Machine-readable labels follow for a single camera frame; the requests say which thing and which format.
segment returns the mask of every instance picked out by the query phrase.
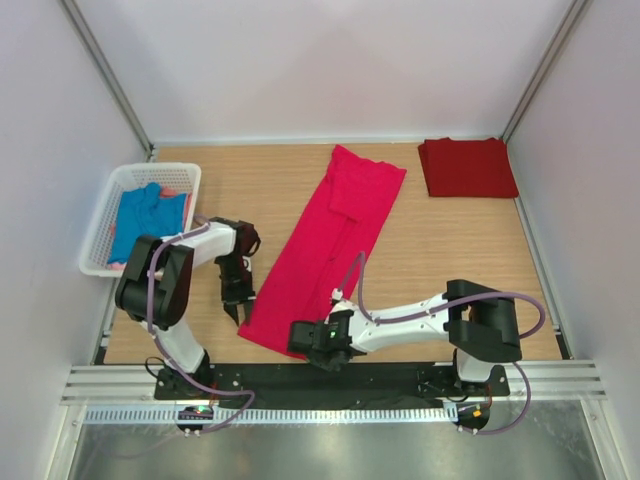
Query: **metal floor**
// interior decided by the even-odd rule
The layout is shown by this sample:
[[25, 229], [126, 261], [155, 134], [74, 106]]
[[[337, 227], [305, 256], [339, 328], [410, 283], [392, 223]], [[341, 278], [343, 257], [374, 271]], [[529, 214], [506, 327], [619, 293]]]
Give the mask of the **metal floor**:
[[[488, 426], [509, 423], [522, 402], [500, 402]], [[172, 425], [85, 425], [72, 480], [604, 480], [579, 402], [533, 402], [524, 422], [496, 436], [448, 423], [244, 426], [202, 438]]]

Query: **pink cloth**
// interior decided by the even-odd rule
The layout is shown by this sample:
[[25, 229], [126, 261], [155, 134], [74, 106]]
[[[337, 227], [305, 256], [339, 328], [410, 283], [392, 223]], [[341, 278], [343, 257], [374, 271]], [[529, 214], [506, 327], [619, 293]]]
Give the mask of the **pink cloth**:
[[[333, 150], [325, 177], [307, 204], [238, 335], [287, 353], [291, 323], [324, 319], [331, 292], [360, 251], [367, 258], [398, 196], [406, 170]], [[346, 286], [351, 295], [354, 275]]]
[[113, 263], [108, 263], [107, 268], [109, 270], [124, 270], [125, 268], [127, 268], [127, 264], [120, 263], [120, 262], [113, 262]]

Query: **enclosure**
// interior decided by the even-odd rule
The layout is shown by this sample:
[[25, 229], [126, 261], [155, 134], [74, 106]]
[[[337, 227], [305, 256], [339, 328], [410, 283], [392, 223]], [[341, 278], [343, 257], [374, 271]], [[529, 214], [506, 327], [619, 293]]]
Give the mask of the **enclosure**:
[[[631, 0], [9, 7], [7, 476], [637, 478], [638, 20]], [[504, 141], [519, 196], [429, 196], [418, 145], [442, 137]], [[153, 399], [144, 363], [158, 353], [115, 307], [118, 275], [79, 269], [111, 172], [199, 167], [188, 218], [256, 225], [259, 293], [335, 145], [406, 170], [367, 261], [373, 309], [419, 302], [453, 278], [544, 304], [549, 321], [522, 341], [531, 408], [512, 431], [458, 433], [445, 403], [270, 419], [248, 410], [234, 428], [185, 440], [174, 425], [185, 402]], [[211, 362], [298, 364], [238, 336], [217, 268], [193, 271], [187, 308]], [[516, 309], [521, 331], [536, 324], [533, 308]], [[450, 365], [453, 349], [403, 344], [354, 365]], [[494, 399], [493, 428], [528, 408], [521, 376], [505, 372], [511, 392]]]

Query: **white wall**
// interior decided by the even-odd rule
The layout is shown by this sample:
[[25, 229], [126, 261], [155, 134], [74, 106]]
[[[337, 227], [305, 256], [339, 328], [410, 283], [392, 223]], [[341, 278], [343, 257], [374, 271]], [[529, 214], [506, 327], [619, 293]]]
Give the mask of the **white wall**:
[[640, 452], [640, 3], [593, 2], [510, 143], [575, 353]]
[[53, 0], [4, 2], [0, 105], [0, 476], [41, 479], [106, 299], [81, 240], [109, 171], [144, 155]]
[[151, 139], [499, 135], [569, 0], [80, 0]]

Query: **black mounting plate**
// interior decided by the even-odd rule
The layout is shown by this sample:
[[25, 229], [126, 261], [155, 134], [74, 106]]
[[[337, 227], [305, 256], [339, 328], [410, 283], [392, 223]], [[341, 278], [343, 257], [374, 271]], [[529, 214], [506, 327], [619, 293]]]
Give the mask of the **black mounting plate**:
[[[215, 388], [254, 390], [251, 408], [273, 410], [384, 410], [439, 407], [443, 397], [464, 395], [484, 397], [484, 384], [455, 386], [452, 365], [434, 363], [350, 363], [339, 372], [327, 372], [309, 364], [216, 364]], [[208, 400], [163, 369], [156, 384], [156, 400]], [[489, 379], [491, 395], [509, 395], [506, 374], [501, 365], [493, 368]], [[223, 408], [239, 408], [246, 397], [219, 398]]]

